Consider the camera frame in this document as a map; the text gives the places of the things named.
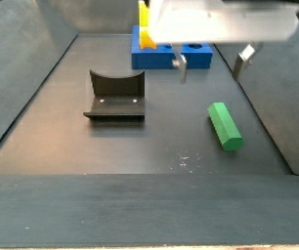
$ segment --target dark gray surface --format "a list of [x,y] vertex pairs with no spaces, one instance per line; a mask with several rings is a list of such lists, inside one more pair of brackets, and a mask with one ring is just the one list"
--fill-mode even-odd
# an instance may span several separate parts
[[0,1],[0,139],[76,35],[43,1]]
[[139,23],[138,0],[44,0],[80,33],[131,33]]
[[110,77],[90,71],[94,101],[84,116],[146,117],[146,72],[123,77]]
[[[130,35],[82,35],[0,145],[0,174],[287,174],[287,166],[218,52],[211,69],[147,70],[146,123],[91,123],[90,70],[126,76]],[[208,107],[226,102],[246,145],[226,152]]]
[[0,247],[298,243],[299,177],[0,176]]
[[[230,66],[242,45],[218,45]],[[287,42],[269,43],[242,73],[241,85],[294,172],[299,174],[299,28]]]

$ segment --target blue base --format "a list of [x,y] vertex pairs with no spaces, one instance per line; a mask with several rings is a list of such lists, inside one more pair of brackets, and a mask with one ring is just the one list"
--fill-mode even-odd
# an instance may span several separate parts
[[[188,68],[210,68],[212,49],[208,43],[186,44],[180,52],[187,58]],[[174,69],[175,54],[170,45],[159,45],[156,49],[140,48],[140,27],[134,26],[132,67],[134,69]]]

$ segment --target gray wall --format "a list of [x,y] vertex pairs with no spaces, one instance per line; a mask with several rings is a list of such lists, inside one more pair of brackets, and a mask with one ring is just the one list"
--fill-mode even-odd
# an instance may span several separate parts
[[43,0],[0,1],[0,139],[76,36]]
[[0,176],[0,249],[254,244],[299,244],[299,177]]
[[139,0],[46,0],[80,33],[131,33]]
[[[217,46],[231,68],[246,45]],[[299,174],[299,28],[289,41],[267,43],[241,85],[295,174]]]

